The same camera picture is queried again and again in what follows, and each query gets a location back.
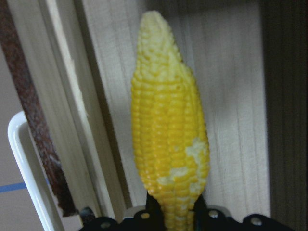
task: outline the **blue line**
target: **blue line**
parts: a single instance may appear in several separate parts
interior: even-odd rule
[[[6,193],[10,191],[20,190],[20,189],[26,189],[26,184],[24,182],[17,183],[17,184],[8,184],[0,186],[0,193]]]

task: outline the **corn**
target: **corn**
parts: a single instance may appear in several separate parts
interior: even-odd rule
[[[192,71],[155,11],[141,19],[131,87],[135,163],[168,231],[193,230],[194,202],[209,171],[209,145]]]

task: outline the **brown metal strip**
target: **brown metal strip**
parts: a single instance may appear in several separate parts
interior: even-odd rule
[[[52,144],[6,0],[0,0],[0,42],[51,189],[58,199],[58,206],[63,210],[64,217],[74,215],[77,210],[62,171],[61,162]]]

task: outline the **metal screw head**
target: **metal screw head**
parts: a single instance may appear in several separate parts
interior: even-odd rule
[[[111,226],[111,224],[109,223],[109,222],[103,222],[102,224],[101,224],[101,228],[102,229],[107,229],[107,228],[109,228]]]
[[[261,226],[261,225],[262,225],[262,221],[261,221],[259,218],[251,218],[251,219],[250,219],[250,222],[251,222],[253,225],[256,225],[256,226]]]
[[[148,218],[150,217],[150,214],[149,214],[149,213],[142,213],[142,214],[140,215],[140,217],[141,217],[142,219],[148,219]]]
[[[218,218],[219,213],[218,213],[216,210],[210,210],[210,211],[208,212],[208,215],[209,215],[211,218]]]

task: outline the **corn cob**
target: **corn cob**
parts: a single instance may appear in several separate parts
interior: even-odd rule
[[[141,19],[132,79],[135,163],[160,204],[168,231],[193,230],[194,202],[209,171],[209,145],[195,79],[168,23],[155,11]]]

